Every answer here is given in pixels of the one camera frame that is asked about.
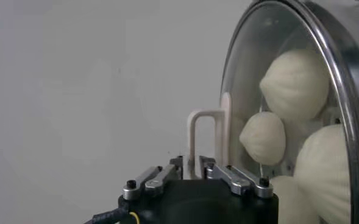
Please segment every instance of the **white dumpling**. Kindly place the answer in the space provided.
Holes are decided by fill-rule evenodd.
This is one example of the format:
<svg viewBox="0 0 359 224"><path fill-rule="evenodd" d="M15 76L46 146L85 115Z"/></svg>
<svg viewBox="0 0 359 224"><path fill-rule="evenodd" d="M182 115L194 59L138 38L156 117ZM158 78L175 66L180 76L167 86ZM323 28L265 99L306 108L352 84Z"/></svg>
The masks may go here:
<svg viewBox="0 0 359 224"><path fill-rule="evenodd" d="M328 224L350 223L350 179L342 125L313 133L304 143L294 179Z"/></svg>
<svg viewBox="0 0 359 224"><path fill-rule="evenodd" d="M327 100L329 75L315 51L288 51L272 62L260 89L270 110L279 117L312 119Z"/></svg>
<svg viewBox="0 0 359 224"><path fill-rule="evenodd" d="M252 116L239 136L248 154L256 162L275 165L285 153L285 130L281 119L272 112Z"/></svg>
<svg viewBox="0 0 359 224"><path fill-rule="evenodd" d="M318 224L319 217L293 177L279 176L270 180L279 198L278 223Z"/></svg>

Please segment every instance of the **black screw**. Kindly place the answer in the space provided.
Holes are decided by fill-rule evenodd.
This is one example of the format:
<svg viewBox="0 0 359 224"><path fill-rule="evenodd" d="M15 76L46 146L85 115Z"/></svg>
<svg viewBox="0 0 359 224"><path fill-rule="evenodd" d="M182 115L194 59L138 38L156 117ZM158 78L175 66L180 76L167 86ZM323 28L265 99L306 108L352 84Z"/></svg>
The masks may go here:
<svg viewBox="0 0 359 224"><path fill-rule="evenodd" d="M270 181L268 177L261 177L259 179L259 185L262 187L268 187L270 186Z"/></svg>
<svg viewBox="0 0 359 224"><path fill-rule="evenodd" d="M136 188L136 181L135 180L128 180L126 181L126 186L128 189L135 189Z"/></svg>

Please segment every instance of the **white u-shaped handle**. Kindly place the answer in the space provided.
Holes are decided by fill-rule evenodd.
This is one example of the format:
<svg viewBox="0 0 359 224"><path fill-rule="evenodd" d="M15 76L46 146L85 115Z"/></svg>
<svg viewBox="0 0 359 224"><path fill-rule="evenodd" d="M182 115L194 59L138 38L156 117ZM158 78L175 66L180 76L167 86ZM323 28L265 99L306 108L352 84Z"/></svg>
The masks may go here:
<svg viewBox="0 0 359 224"><path fill-rule="evenodd" d="M188 147L190 150L188 171L191 179L199 179L195 171L196 154L196 122L200 117L212 117L215 120L215 159L218 165L230 164L229 131L230 131L231 100L229 93L221 98L221 107L217 110L197 110L192 112L187 120Z"/></svg>

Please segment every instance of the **glass lid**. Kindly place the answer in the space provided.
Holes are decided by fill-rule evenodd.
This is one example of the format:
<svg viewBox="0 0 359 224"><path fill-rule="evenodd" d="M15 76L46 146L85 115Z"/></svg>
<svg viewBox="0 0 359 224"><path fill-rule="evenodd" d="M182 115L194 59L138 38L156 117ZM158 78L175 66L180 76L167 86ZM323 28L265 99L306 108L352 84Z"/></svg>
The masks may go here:
<svg viewBox="0 0 359 224"><path fill-rule="evenodd" d="M221 92L232 98L232 165L271 179L279 223L350 223L338 99L313 35L293 10L271 1L243 16Z"/></svg>

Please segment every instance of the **metal pot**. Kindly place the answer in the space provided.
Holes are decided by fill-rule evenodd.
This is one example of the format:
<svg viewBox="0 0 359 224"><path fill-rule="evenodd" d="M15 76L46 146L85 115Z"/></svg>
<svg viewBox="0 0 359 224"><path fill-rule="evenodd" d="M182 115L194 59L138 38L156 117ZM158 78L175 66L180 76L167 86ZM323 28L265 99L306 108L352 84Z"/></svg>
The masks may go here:
<svg viewBox="0 0 359 224"><path fill-rule="evenodd" d="M252 115L265 109L258 86L269 65L282 52L303 47L322 55L333 91L315 121L304 127L285 124L288 147L284 160L273 167L259 166L243 150L238 135ZM197 111L189 118L190 170L194 167L194 126L199 116L211 116L216 121L218 163L270 177L292 175L305 139L339 119L349 160L351 223L359 223L359 2L253 2L240 19L229 46L221 108Z"/></svg>

